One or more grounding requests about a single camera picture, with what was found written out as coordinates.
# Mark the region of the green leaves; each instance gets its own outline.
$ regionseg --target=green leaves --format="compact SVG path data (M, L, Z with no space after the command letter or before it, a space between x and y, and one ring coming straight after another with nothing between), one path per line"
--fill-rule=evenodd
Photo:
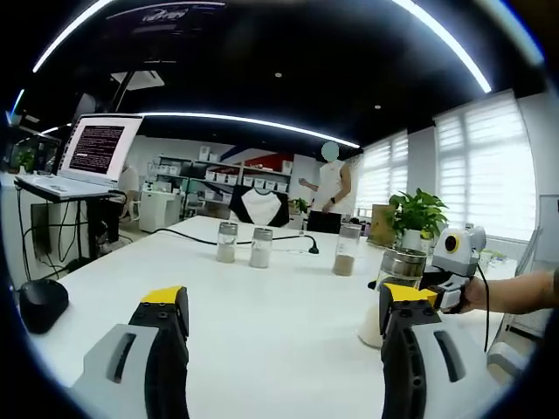
M411 196L404 192L401 195L390 197L390 205L396 208L392 227L403 234L404 230L423 230L429 235L440 235L439 223L446 223L447 219L442 212L446 205L438 198L424 192L420 188L416 195Z

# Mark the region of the potted plant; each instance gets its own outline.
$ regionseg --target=potted plant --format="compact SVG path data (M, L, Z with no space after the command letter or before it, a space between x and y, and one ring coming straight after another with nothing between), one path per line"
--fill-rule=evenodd
M308 211L308 202L303 198L290 199L289 209L292 215L306 214Z
M392 227L401 237L401 246L406 249L421 250L422 236L433 239L440 235L438 225L446 223L442 209L446 205L437 197L420 188L415 196L400 192L402 195L390 197L390 205L396 208L392 216Z
M21 172L21 168L23 168L25 172L31 172L33 170L34 159L35 155L31 150L20 152L17 155L17 165L19 166L19 171Z

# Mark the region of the laptop screen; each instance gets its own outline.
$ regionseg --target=laptop screen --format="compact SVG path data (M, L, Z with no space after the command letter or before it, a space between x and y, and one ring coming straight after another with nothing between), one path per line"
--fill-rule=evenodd
M82 115L66 145L59 175L116 186L141 122L138 115Z

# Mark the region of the led light strip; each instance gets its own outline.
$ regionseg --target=led light strip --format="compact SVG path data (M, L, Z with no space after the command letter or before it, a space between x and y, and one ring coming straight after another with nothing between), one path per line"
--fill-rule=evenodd
M473 62L472 57L468 55L462 45L460 45L460 43L449 33L449 31L445 29L442 24L437 22L429 13L417 4L413 3L411 0L392 0L392 2L409 11L413 16L417 17L421 22L429 27L429 29L435 32L435 34L441 38L443 42L451 48L451 50L454 51L458 58L460 58L470 73L478 81L481 89L483 89L485 93L492 91L487 79L481 72L480 68Z
M52 41L52 44L49 45L49 47L43 53L41 58L38 59L37 63L33 67L33 72L37 72L38 69L41 68L41 65L45 63L46 59L51 56L54 50L56 50L59 45L62 44L62 42L70 36L72 32L78 29L81 24L83 24L88 18L93 16L95 13L97 13L99 10L103 9L105 6L113 1L115 0L99 0L98 2L85 9L84 12L76 18L76 20L66 26L62 33L60 33L60 35L58 35L54 39L54 41Z
M66 26L66 28L62 31L62 33L60 33L60 35L58 35L54 39L54 41L52 41L52 44L49 45L49 47L43 53L41 58L38 59L37 63L33 67L33 72L37 72L38 69L41 68L41 65L43 65L45 63L45 61L51 56L51 54L54 52L54 50L56 50L59 47L59 45L62 44L64 42L64 40L70 36L70 34L72 34L72 32L74 32L76 29L78 29L78 27L81 24L83 24L87 19L89 19L91 16L93 16L95 13L97 13L99 10L103 9L105 6L112 3L113 1L115 1L115 0L99 0L98 2L92 4L90 7L85 9L84 12L76 18L76 20L74 20L71 24ZM151 6L146 6L144 8L138 8L138 9L135 9L135 10L141 10L141 9L146 9L146 8L151 8L151 7L156 7L156 6L164 6L166 4L179 4L179 3L180 4L205 4L205 3L208 3L208 4L211 4L211 5L224 5L224 3L216 3L216 2L176 2L176 3L153 4Z
M57 131L57 130L61 129L62 127L71 127L71 126L72 126L72 124L70 122L68 122L66 125L61 125L60 127L49 128L49 129L43 131L41 134L49 134L49 133L52 133L54 131Z
M37 72L38 69L45 63L45 61L49 58L49 56L58 48L62 42L70 36L72 32L74 32L78 27L83 24L88 18L93 16L99 10L103 9L105 6L110 4L115 0L99 0L97 3L90 6L86 9L81 15L76 18L71 24L69 24L63 31L54 39L52 44L46 49L43 53L41 58L37 61L35 66L33 67L33 72ZM480 84L481 88L485 93L489 93L492 91L491 86L487 82L487 79L479 69L479 67L473 62L472 58L468 55L466 50L460 45L460 43L447 31L443 25L441 25L437 20L435 20L429 13L419 7L417 4L413 3L411 0L392 0L395 4L403 7L407 11L409 11L413 16L417 17L421 22L423 22L427 27L429 27L435 34L443 40L451 49L452 51L460 58L460 60L464 63L470 73L475 77L475 79ZM169 4L176 4L176 3L199 3L199 4L212 4L212 5L221 5L223 3L218 2L174 2Z
M315 131L310 131L308 129L292 127L290 125L278 124L276 122L270 122L268 120L254 120L252 118L243 118L240 116L232 116L232 115L219 115L214 113L194 113L194 112L143 112L138 113L141 116L145 117L152 117L152 116L178 116L178 117L187 117L187 118L211 118L214 120L235 120L238 122L247 122L249 124L257 124L257 125L264 125L267 127L274 127L285 129L287 131L294 131L295 133L301 133L306 135L312 135L313 137L322 138L323 140L334 141L344 146L349 146L352 148L359 148L359 144L355 144L354 142L349 142L345 140L341 140L339 138L332 137L330 135L325 135L321 133L316 133Z
M17 108L17 104L19 103L19 101L21 100L21 97L24 95L25 89L21 89L19 91L19 95L17 96L16 101L14 102L14 107L11 109L11 113L10 113L10 120L11 117L14 116L14 113L16 112L16 108Z

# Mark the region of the window blind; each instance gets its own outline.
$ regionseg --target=window blind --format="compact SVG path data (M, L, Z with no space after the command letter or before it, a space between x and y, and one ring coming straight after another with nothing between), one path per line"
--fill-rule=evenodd
M504 93L435 119L438 195L451 227L480 225L487 235L529 240L535 227L535 172L513 94Z
M372 216L373 204L387 204L407 189L408 137L406 132L365 148L357 182L355 214Z

